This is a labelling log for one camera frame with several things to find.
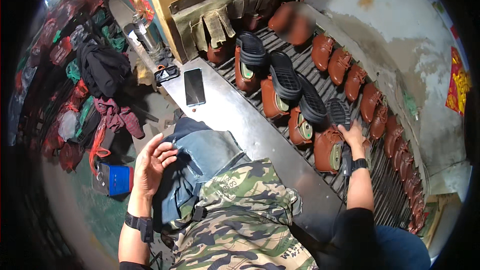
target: white plastic bag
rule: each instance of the white plastic bag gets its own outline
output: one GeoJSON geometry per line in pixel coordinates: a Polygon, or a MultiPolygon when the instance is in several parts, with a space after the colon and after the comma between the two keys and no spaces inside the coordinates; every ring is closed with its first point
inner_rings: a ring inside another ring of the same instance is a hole
{"type": "Polygon", "coordinates": [[[63,117],[60,122],[60,127],[58,128],[58,135],[63,138],[63,141],[67,141],[75,137],[75,126],[77,124],[77,114],[78,112],[69,110],[63,114],[63,117]]]}

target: person's right hand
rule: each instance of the person's right hand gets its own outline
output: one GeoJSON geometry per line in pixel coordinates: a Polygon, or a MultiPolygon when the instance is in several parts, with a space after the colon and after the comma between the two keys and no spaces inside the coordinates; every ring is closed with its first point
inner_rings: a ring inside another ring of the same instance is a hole
{"type": "Polygon", "coordinates": [[[350,130],[345,129],[343,125],[339,125],[338,130],[342,133],[348,145],[350,145],[353,160],[364,159],[365,152],[363,150],[363,141],[367,140],[367,138],[362,135],[362,126],[360,125],[360,122],[355,119],[350,126],[350,130]]]}
{"type": "Polygon", "coordinates": [[[133,190],[141,196],[152,198],[157,192],[165,168],[177,160],[177,149],[170,142],[160,141],[163,134],[154,136],[141,150],[135,163],[133,190]]]}

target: concrete wall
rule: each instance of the concrete wall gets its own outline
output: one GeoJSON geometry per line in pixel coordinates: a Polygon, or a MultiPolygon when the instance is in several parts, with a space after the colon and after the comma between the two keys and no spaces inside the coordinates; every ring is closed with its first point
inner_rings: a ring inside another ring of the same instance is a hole
{"type": "Polygon", "coordinates": [[[454,41],[428,0],[305,0],[331,18],[383,69],[393,86],[414,97],[418,121],[412,121],[429,176],[431,194],[459,191],[464,199],[471,168],[465,160],[462,117],[445,107],[454,41]],[[441,181],[458,179],[458,182],[441,181]]]}

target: smartphone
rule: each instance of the smartphone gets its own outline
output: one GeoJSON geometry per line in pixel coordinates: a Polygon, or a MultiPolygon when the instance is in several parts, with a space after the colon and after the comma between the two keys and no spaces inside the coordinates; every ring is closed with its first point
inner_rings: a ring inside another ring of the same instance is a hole
{"type": "Polygon", "coordinates": [[[187,106],[203,105],[206,101],[202,70],[200,68],[187,70],[183,76],[187,106]]]}

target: camouflage jacket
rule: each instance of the camouflage jacket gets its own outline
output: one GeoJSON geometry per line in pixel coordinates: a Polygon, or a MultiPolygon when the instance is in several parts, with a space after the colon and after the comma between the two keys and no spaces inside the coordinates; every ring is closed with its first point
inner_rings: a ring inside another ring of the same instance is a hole
{"type": "Polygon", "coordinates": [[[171,269],[317,269],[288,228],[300,206],[269,159],[231,168],[203,185],[195,208],[207,211],[204,219],[193,221],[194,207],[184,204],[162,232],[171,269]]]}

